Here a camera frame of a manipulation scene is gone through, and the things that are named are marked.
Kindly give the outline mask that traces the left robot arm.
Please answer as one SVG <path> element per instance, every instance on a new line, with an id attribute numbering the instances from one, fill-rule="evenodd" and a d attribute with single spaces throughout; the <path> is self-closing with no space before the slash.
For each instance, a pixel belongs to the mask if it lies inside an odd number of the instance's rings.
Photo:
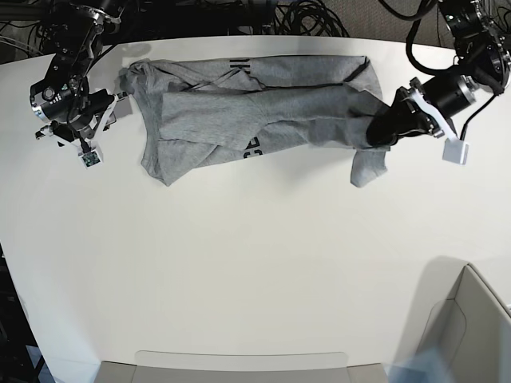
<path id="1" fill-rule="evenodd" d="M 413 55 L 413 44 L 422 17 L 437 6 L 454 38 L 457 62 L 447 69 L 431 69 Z M 389 109 L 375 117 L 366 131 L 370 146 L 391 146 L 403 137 L 421 135 L 463 140 L 453 117 L 475 102 L 475 92 L 483 87 L 500 96 L 510 81 L 510 53 L 504 35 L 479 1 L 423 1 L 406 37 L 406 56 L 421 73 L 430 75 L 422 83 L 415 78 L 408 88 L 396 91 Z"/>

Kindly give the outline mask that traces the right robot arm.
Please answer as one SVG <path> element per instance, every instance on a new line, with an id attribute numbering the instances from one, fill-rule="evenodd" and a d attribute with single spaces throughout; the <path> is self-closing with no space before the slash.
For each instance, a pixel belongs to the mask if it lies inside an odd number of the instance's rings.
<path id="1" fill-rule="evenodd" d="M 93 118 L 106 116 L 114 96 L 91 93 L 88 73 L 102 56 L 104 34 L 118 30 L 127 1 L 58 1 L 43 21 L 44 39 L 54 49 L 46 75 L 30 87 L 30 106 L 46 129 L 63 144 L 78 141 L 89 153 L 97 129 Z"/>

